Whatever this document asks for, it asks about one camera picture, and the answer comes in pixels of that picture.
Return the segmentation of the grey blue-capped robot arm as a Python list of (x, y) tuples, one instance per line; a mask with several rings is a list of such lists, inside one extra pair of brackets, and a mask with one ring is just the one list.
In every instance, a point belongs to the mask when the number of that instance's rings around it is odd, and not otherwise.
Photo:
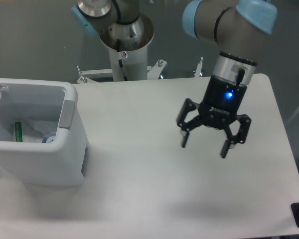
[[(71, 12), (90, 35), (98, 34), (110, 55), (115, 81), (149, 79), (147, 47), (153, 23), (137, 0), (79, 0)], [(220, 152), (246, 141), (251, 119), (237, 113), (277, 17), (268, 0), (193, 0), (182, 15), (184, 31), (221, 47), (202, 102), (186, 99), (176, 119), (186, 146), (202, 125), (226, 133)]]

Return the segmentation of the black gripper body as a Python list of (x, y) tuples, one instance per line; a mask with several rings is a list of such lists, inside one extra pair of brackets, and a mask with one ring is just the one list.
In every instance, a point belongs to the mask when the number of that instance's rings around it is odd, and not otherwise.
[(237, 111), (247, 86), (231, 84), (211, 76), (204, 98), (199, 104), (199, 118), (204, 126), (224, 129), (223, 120), (230, 125), (236, 121)]

